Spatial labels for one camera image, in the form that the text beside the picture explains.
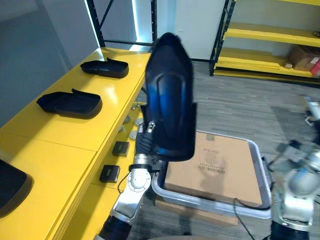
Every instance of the plastic bin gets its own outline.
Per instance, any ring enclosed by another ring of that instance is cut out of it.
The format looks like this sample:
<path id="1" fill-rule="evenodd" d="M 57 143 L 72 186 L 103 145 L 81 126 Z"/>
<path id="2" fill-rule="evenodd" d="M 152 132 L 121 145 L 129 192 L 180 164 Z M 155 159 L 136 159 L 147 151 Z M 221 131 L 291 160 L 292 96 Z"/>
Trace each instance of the plastic bin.
<path id="1" fill-rule="evenodd" d="M 268 183 L 265 166 L 260 156 L 259 148 L 257 144 L 249 139 L 244 139 L 240 137 L 227 136 L 217 133 L 199 131 L 201 133 L 212 134 L 216 136 L 223 136 L 228 138 L 234 138 L 239 140 L 245 140 L 249 144 L 253 165 L 255 169 L 255 174 L 257 178 L 257 183 L 260 189 L 260 195 L 262 200 L 261 208 L 268 208 L 271 206 L 271 191 Z M 178 204 L 190 208 L 200 209 L 207 212 L 217 213 L 226 216 L 234 216 L 234 207 L 230 203 L 219 202 L 208 200 L 196 196 L 191 196 L 183 193 L 178 193 L 174 191 L 169 191 L 164 189 L 164 182 L 166 178 L 168 163 L 163 162 L 162 169 L 159 173 L 156 173 L 151 182 L 152 189 L 156 194 L 161 196 L 165 202 Z M 271 210 L 255 210 L 246 208 L 243 206 L 236 206 L 236 212 L 239 215 L 259 218 L 259 219 L 270 219 L 271 218 Z"/>

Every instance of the black rubber cover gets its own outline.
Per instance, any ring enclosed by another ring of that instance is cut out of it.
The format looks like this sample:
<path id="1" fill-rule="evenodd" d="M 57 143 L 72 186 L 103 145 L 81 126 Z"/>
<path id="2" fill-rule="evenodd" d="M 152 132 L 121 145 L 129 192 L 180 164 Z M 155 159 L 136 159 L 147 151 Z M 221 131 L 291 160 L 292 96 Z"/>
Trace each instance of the black rubber cover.
<path id="1" fill-rule="evenodd" d="M 193 103 L 193 65 L 180 39 L 165 33 L 145 69 L 147 105 L 144 129 L 155 122 L 151 154 L 163 161 L 185 161 L 195 151 L 197 104 Z"/>
<path id="2" fill-rule="evenodd" d="M 103 77 L 121 79 L 128 75 L 129 65 L 124 61 L 112 60 L 107 61 L 87 61 L 80 65 L 82 70 L 88 74 L 96 74 Z"/>
<path id="3" fill-rule="evenodd" d="M 109 216 L 104 222 L 99 236 L 105 240 L 126 240 L 129 236 L 131 225 L 119 220 L 114 216 Z"/>
<path id="4" fill-rule="evenodd" d="M 78 119 L 91 119 L 102 108 L 99 95 L 75 89 L 72 93 L 57 91 L 43 95 L 36 103 L 46 112 Z"/>
<path id="5" fill-rule="evenodd" d="M 0 159 L 0 218 L 22 203 L 32 185 L 33 180 L 25 172 Z"/>
<path id="6" fill-rule="evenodd" d="M 271 240 L 309 240 L 309 232 L 298 231 L 272 221 Z"/>

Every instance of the cardboard box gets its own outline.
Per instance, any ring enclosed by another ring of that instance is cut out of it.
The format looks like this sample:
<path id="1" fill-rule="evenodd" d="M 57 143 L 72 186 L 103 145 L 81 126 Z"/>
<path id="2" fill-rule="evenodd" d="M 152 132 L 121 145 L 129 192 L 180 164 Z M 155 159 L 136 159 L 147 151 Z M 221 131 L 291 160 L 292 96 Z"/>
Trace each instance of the cardboard box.
<path id="1" fill-rule="evenodd" d="M 289 56 L 293 69 L 310 71 L 320 60 L 320 48 L 314 46 L 296 45 Z"/>
<path id="2" fill-rule="evenodd" d="M 169 162 L 164 187 L 219 202 L 262 204 L 249 144 L 231 137 L 197 132 L 193 158 Z"/>
<path id="3" fill-rule="evenodd" d="M 315 78 L 320 78 L 320 60 L 311 69 L 311 73 Z"/>
<path id="4" fill-rule="evenodd" d="M 222 227 L 238 225 L 238 219 L 236 217 L 219 215 L 216 213 L 202 211 L 191 207 L 168 203 L 163 201 L 159 196 L 157 196 L 155 200 L 155 206 L 168 212 L 198 218 Z"/>

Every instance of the black cable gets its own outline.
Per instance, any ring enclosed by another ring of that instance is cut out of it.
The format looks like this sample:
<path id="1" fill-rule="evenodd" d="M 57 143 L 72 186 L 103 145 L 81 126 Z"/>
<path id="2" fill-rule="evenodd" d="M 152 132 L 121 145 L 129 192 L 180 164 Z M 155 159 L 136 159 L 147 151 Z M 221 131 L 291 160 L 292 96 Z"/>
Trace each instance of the black cable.
<path id="1" fill-rule="evenodd" d="M 127 175 L 125 175 L 124 178 L 122 178 L 122 180 L 119 182 L 118 187 L 117 187 L 119 194 L 123 193 L 122 191 L 120 191 L 120 185 L 128 177 L 129 174 L 130 174 L 130 172 L 128 172 Z"/>
<path id="2" fill-rule="evenodd" d="M 264 239 L 262 239 L 262 240 L 267 240 L 268 239 L 268 237 L 270 237 L 271 235 L 268 235 L 268 236 L 266 236 Z"/>
<path id="3" fill-rule="evenodd" d="M 242 226 L 244 227 L 244 229 L 246 230 L 246 232 L 249 234 L 249 236 L 252 238 L 252 240 L 256 240 L 254 238 L 254 236 L 252 236 L 251 232 L 248 230 L 247 226 L 244 224 L 244 222 L 241 220 L 241 218 L 239 217 L 237 211 L 236 211 L 236 201 L 239 201 L 237 198 L 233 199 L 233 211 L 234 214 L 236 215 L 236 217 L 238 218 L 238 220 L 240 221 L 240 223 L 242 224 Z"/>
<path id="4" fill-rule="evenodd" d="M 146 90 L 144 87 L 142 87 L 141 90 L 142 90 L 142 92 L 144 92 L 145 94 L 147 94 L 147 90 Z"/>
<path id="5" fill-rule="evenodd" d="M 314 36 L 320 38 L 320 31 L 314 31 L 312 34 L 313 34 Z"/>

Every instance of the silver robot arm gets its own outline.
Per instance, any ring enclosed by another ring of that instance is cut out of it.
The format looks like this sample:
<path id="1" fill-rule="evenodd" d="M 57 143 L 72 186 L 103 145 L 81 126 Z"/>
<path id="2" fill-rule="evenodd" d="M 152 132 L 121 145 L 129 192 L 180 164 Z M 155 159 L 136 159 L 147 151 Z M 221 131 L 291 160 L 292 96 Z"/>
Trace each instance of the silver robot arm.
<path id="1" fill-rule="evenodd" d="M 126 240 L 132 220 L 135 218 L 145 192 L 151 185 L 151 157 L 148 153 L 152 147 L 152 132 L 155 123 L 151 121 L 147 130 L 141 124 L 138 129 L 133 164 L 129 167 L 129 175 L 124 191 L 115 202 L 113 209 L 105 221 L 99 235 L 94 240 Z"/>
<path id="2" fill-rule="evenodd" d="M 320 191 L 320 148 L 291 170 L 273 194 L 271 240 L 308 240 L 313 223 L 314 201 Z"/>

